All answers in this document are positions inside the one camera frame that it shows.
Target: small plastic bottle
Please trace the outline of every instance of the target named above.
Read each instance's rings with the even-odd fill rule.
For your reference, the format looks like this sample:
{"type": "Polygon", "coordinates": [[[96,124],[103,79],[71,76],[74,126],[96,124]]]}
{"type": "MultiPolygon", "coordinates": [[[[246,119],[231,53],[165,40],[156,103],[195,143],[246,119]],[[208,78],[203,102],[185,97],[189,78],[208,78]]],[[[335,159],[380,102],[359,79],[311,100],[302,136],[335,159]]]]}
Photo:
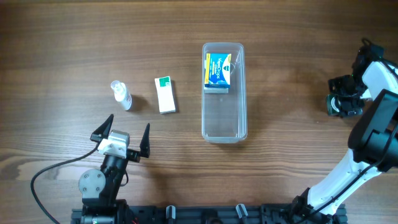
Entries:
{"type": "Polygon", "coordinates": [[[132,106],[132,98],[126,85],[119,80],[115,80],[111,83],[111,88],[114,91],[116,101],[124,110],[129,110],[132,106]]]}

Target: black mounting base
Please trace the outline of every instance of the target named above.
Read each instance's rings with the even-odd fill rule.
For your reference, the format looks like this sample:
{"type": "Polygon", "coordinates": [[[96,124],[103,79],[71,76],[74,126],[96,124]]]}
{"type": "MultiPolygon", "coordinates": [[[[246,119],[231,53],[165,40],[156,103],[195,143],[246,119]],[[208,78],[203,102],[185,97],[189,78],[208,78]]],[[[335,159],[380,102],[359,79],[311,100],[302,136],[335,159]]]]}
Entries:
{"type": "MultiPolygon", "coordinates": [[[[286,214],[290,204],[264,204],[261,206],[247,206],[247,223],[249,224],[292,224],[287,222],[286,214]]],[[[131,206],[139,224],[166,224],[166,209],[155,206],[131,206]]],[[[203,214],[207,211],[216,211],[218,218],[224,224],[242,224],[235,207],[176,207],[176,224],[205,224],[203,214]]],[[[80,224],[81,210],[72,210],[71,224],[80,224]]],[[[294,222],[301,217],[294,217],[294,222]]],[[[305,221],[303,224],[316,224],[305,221]]],[[[328,224],[347,224],[345,205],[340,205],[333,219],[328,224]]]]}

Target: green label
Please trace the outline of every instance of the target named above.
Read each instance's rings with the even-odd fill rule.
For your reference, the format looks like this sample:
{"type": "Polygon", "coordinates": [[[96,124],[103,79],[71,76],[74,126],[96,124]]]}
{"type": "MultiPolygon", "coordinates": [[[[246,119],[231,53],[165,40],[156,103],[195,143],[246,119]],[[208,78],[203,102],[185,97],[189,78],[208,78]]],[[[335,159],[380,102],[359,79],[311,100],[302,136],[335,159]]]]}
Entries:
{"type": "Polygon", "coordinates": [[[160,87],[170,85],[170,77],[164,77],[159,79],[160,87]]]}

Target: wooden table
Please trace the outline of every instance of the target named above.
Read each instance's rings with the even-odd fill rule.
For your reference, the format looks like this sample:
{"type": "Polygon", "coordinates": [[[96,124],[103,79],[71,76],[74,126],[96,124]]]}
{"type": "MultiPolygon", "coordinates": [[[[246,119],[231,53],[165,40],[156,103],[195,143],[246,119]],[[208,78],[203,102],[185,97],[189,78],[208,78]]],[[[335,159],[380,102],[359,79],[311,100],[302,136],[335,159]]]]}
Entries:
{"type": "MultiPolygon", "coordinates": [[[[358,118],[326,114],[327,80],[349,74],[361,38],[398,61],[398,4],[380,1],[163,1],[0,5],[0,222],[50,223],[30,179],[84,155],[109,114],[137,149],[151,123],[150,159],[130,163],[119,191],[130,205],[289,203],[347,151],[358,118]],[[248,138],[214,145],[201,136],[201,48],[246,51],[248,138]],[[154,78],[174,81],[177,113],[159,114],[154,78]],[[125,112],[109,87],[134,95],[125,112]]],[[[103,156],[53,169],[35,187],[69,223],[81,208],[80,175],[103,156]]],[[[349,223],[396,223],[398,171],[347,201],[349,223]]]]}

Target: blue and yellow box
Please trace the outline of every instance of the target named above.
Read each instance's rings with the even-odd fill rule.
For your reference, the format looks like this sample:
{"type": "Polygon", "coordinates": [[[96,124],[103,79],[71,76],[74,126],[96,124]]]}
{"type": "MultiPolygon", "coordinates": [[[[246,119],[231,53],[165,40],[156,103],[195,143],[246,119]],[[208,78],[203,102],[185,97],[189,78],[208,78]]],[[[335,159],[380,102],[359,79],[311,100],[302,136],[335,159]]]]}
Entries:
{"type": "Polygon", "coordinates": [[[229,88],[231,54],[206,54],[205,87],[229,88]]]}

